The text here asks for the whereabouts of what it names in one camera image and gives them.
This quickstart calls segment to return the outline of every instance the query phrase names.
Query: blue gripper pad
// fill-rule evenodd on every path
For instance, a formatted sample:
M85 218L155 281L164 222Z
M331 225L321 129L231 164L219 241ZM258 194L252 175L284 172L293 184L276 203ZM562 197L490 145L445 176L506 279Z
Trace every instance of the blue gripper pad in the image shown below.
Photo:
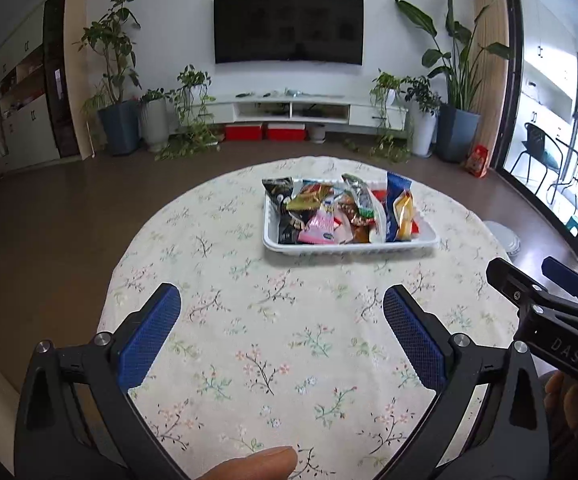
M410 308L403 295L397 290L401 286L393 286L384 293L383 312L398 343L407 354L420 382L426 388L440 392L447 383L445 358L434 339L420 322L418 316L426 316L424 311L415 304L418 316Z
M578 272L571 270L551 256L543 260L541 269L544 277L578 298Z
M160 285L142 309L148 309L150 303L151 309L134 330L118 358L118 386L124 394L129 388L142 384L180 315L180 293L173 285Z

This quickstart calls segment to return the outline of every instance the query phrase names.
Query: beige curtain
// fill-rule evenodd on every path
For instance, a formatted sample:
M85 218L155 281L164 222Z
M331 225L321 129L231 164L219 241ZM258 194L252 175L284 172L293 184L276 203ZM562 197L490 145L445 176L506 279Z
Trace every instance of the beige curtain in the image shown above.
M482 7L491 2L492 0L476 0L476 15ZM476 40L482 46L492 44L495 41L509 45L507 0L493 0L492 6L480 19ZM479 64L482 84L476 93L472 111L480 114L480 124L474 139L474 146L477 144L485 146L489 150L491 159L505 102L509 61L483 52Z

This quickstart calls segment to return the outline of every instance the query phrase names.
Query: round table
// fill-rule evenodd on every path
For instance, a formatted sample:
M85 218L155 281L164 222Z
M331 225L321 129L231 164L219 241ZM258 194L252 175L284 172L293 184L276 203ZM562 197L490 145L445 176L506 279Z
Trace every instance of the round table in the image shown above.
M299 452L292 479L373 478L434 396L382 315L391 285L452 333L511 342L516 311L485 276L505 251L474 213L422 184L411 189L442 238L436 250L295 258L264 248L262 178L342 173L386 180L366 164L305 157L205 182L158 211L114 270L99 330L113 332L162 282L180 291L181 315L130 395L192 478L285 445ZM445 459L460 452L482 391Z

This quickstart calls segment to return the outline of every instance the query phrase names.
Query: tv stand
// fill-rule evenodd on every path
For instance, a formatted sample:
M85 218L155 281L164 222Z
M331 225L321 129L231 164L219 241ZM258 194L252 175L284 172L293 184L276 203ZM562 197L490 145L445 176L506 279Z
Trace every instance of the tv stand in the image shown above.
M369 97L217 96L207 104L207 111L213 114L215 124L296 122L377 128L381 122L380 110L371 104ZM407 108L387 106L386 111L391 128L404 129Z

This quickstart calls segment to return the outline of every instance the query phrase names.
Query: red bag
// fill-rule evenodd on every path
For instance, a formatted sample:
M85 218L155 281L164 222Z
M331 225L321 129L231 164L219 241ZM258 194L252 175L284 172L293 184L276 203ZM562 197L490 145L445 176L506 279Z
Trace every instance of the red bag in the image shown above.
M476 178L482 178L487 174L487 158L489 150L482 144L478 144L464 164L464 169Z

